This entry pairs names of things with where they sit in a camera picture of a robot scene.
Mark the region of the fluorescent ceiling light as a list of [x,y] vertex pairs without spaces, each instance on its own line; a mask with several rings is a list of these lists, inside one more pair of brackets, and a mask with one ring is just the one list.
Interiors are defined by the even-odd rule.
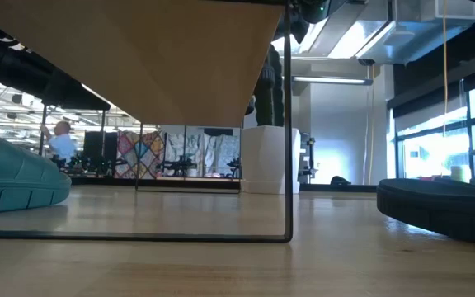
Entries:
[[368,85],[373,84],[373,80],[367,79],[367,78],[293,76],[292,80],[295,83],[321,83],[321,84],[341,84],[341,85],[361,85],[361,86],[368,86]]

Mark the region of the black metal table frame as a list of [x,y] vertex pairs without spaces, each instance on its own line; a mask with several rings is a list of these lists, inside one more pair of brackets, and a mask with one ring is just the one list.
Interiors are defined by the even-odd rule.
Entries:
[[[208,181],[186,181],[186,180],[151,180],[143,179],[116,179],[109,177],[72,177],[74,186],[136,186],[139,187],[166,187],[176,189],[217,189],[217,190],[239,190],[238,181],[224,181],[223,179],[209,179]],[[348,185],[335,186],[323,184],[303,184],[301,191],[316,192],[351,192],[351,193],[375,193],[376,186]]]

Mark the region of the wooden shelf with black frame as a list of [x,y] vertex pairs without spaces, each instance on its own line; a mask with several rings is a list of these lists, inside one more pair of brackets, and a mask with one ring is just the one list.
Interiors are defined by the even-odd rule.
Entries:
[[242,122],[290,0],[0,0],[0,29],[144,124]]

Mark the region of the person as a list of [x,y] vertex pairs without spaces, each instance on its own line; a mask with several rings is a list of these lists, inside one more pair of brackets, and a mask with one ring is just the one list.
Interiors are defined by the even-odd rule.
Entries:
[[76,153],[76,145],[70,138],[71,126],[67,121],[59,121],[51,134],[49,129],[42,125],[40,131],[45,134],[48,145],[53,152],[52,161],[56,163],[58,168],[64,167],[71,161]]

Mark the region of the white hanging cloth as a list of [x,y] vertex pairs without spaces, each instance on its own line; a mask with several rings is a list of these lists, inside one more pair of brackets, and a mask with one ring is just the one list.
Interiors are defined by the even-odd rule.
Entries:
[[229,164],[239,157],[239,136],[205,133],[167,134],[166,162],[177,162],[185,155],[195,167],[188,168],[188,177],[229,177]]

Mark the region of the green rubber slide sandal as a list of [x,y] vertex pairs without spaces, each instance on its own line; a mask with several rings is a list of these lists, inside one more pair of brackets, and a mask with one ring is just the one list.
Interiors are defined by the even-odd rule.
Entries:
[[0,138],[0,212],[56,205],[71,185],[50,160]]

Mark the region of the white faceted planter pot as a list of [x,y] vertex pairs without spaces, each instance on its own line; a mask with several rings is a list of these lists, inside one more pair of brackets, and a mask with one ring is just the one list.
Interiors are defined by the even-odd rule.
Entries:
[[285,129],[258,126],[242,131],[241,168],[243,192],[285,193]]

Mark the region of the silver ceiling duct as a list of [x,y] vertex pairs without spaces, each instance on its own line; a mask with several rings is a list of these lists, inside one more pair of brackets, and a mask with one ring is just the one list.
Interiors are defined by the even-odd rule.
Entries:
[[471,0],[348,0],[311,25],[302,42],[291,37],[294,59],[416,61],[475,23]]

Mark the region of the black background panel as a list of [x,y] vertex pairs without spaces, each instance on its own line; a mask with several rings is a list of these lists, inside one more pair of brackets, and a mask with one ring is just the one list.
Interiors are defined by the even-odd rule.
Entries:
[[112,177],[117,160],[117,140],[116,132],[86,132],[82,152],[84,167],[99,176]]

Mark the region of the colourful patchwork quilt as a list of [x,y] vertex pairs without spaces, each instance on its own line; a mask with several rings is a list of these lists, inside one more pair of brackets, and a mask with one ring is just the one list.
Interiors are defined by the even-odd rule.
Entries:
[[164,138],[157,131],[140,136],[132,131],[121,131],[117,138],[117,164],[114,178],[157,179],[162,175],[160,164],[164,159]]

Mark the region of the yellow-green cylinder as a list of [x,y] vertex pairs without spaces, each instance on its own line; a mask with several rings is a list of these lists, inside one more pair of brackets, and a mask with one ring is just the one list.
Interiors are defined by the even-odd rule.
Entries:
[[453,181],[469,183],[471,171],[468,165],[454,165],[450,168],[450,178]]

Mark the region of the black background rig frame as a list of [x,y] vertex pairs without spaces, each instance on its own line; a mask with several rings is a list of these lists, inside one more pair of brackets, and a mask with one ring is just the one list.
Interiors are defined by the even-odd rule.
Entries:
[[86,132],[102,132],[105,111],[62,110],[45,106],[41,126],[41,145],[46,157],[58,168],[66,167],[72,158],[81,157]]

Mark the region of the large glass window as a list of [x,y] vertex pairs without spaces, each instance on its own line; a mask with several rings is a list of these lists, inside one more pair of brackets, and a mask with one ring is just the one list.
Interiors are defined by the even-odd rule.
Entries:
[[398,176],[450,177],[452,166],[468,165],[475,177],[475,88],[404,115],[394,109],[393,116]]

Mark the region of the black background stand device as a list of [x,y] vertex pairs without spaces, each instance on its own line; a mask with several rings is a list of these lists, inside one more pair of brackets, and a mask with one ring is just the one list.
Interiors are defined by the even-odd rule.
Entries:
[[317,169],[314,162],[315,138],[309,133],[301,133],[300,161],[298,181],[300,184],[310,184]]

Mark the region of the green columnar cactus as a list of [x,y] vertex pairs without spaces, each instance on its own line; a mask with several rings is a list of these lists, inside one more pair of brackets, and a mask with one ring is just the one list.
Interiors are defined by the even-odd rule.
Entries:
[[270,63],[275,69],[275,86],[273,89],[257,89],[253,95],[256,109],[256,122],[258,126],[272,125],[284,126],[283,103],[283,78],[280,54],[273,45],[270,45],[265,62]]

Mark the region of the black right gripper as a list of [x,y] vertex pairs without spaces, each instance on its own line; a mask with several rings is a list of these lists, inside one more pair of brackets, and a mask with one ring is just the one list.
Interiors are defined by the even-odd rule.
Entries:
[[309,23],[317,24],[325,20],[347,0],[299,0],[299,14],[290,17],[291,35],[298,44],[301,44],[308,33]]

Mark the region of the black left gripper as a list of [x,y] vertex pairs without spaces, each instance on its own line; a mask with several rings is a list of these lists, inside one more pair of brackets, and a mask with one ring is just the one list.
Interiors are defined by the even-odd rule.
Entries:
[[48,103],[61,106],[78,105],[82,109],[108,111],[111,104],[88,86],[77,81],[35,52],[26,55],[32,75],[26,91]]

